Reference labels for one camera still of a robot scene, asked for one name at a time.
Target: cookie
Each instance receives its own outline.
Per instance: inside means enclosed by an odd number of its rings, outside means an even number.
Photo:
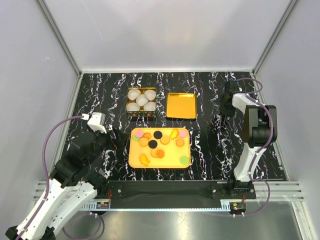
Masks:
[[[151,150],[151,156],[154,157],[154,158],[157,158],[157,157],[158,157],[158,156],[157,156],[157,151],[158,151],[157,148],[152,149],[152,150]]]
[[[159,149],[158,151],[156,151],[156,156],[162,159],[165,156],[165,152]]]
[[[170,138],[173,140],[178,137],[178,134],[179,134],[179,130],[175,128],[171,131]]]
[[[180,158],[180,163],[181,163],[182,165],[187,165],[187,164],[189,163],[189,158],[188,158],[187,156],[182,156],[182,157]]]
[[[141,130],[137,130],[134,134],[137,138],[142,138],[144,136],[144,132]]]
[[[176,144],[178,147],[182,147],[183,145],[185,145],[185,141],[184,141],[182,138],[178,138],[178,139],[175,141],[175,144]]]
[[[179,131],[179,137],[180,137],[180,138],[185,138],[186,136],[188,136],[187,130],[181,129],[181,130]]]
[[[155,139],[160,139],[160,138],[162,138],[162,132],[155,131],[153,136],[154,136]]]
[[[135,142],[139,142],[140,137],[136,137],[135,135],[133,135],[132,139],[133,139],[133,141],[135,141]]]
[[[149,148],[155,149],[157,146],[158,146],[158,143],[157,143],[156,140],[151,140],[151,141],[149,142]]]
[[[146,139],[145,137],[142,137],[142,138],[140,138],[140,140],[139,140],[139,144],[140,144],[140,146],[141,147],[145,147],[145,146],[147,146],[148,145],[148,139]]]
[[[160,143],[162,143],[163,145],[167,145],[169,142],[170,142],[170,137],[168,137],[168,136],[163,136],[160,139]]]
[[[145,134],[143,134],[143,137],[150,140],[152,136],[150,132],[146,132]]]
[[[144,154],[140,155],[140,162],[145,165],[146,167],[148,167],[150,161],[148,160],[147,156]]]

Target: metal floor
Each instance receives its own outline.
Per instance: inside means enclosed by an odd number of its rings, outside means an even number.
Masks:
[[[260,206],[247,203],[247,212]],[[78,212],[66,225],[76,238],[87,238],[99,224],[93,216]],[[103,216],[101,240],[302,240],[290,202],[270,202],[254,216],[233,218],[219,212],[109,211]],[[56,240],[68,240],[61,231]]]

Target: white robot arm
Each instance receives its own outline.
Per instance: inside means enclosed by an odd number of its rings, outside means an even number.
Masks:
[[[115,149],[104,124],[105,115],[93,112],[91,118],[83,114],[91,131],[84,131],[70,144],[67,153],[55,164],[46,189],[32,211],[18,226],[5,233],[11,240],[54,240],[67,221],[97,195],[107,194],[107,180],[98,172],[90,171],[102,152]],[[80,180],[84,183],[66,202],[67,195]]]
[[[242,199],[244,194],[247,199],[255,199],[252,183],[254,170],[266,151],[267,143],[276,141],[278,135],[276,107],[252,101],[246,93],[240,92],[237,81],[227,81],[219,108],[222,125],[228,116],[234,116],[236,109],[244,114],[241,137],[244,148],[227,183],[212,186],[214,199]]]

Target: yellow fish-shaped snack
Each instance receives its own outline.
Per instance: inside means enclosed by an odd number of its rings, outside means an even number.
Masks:
[[[172,131],[171,131],[171,135],[170,135],[170,138],[173,140],[173,139],[175,139],[175,138],[177,138],[178,137],[178,134],[179,134],[179,131],[178,131],[178,129],[173,129]]]
[[[147,156],[144,154],[140,155],[140,162],[145,165],[146,167],[148,167],[150,161],[148,160]]]

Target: gray wall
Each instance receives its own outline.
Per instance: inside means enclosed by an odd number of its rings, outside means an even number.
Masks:
[[[76,83],[35,0],[0,7],[0,239],[30,211],[49,130],[66,115]],[[59,131],[47,147],[50,165]]]
[[[303,0],[284,26],[257,77],[277,107],[278,140],[320,237],[320,1]]]
[[[44,0],[82,70],[252,69],[290,0]]]

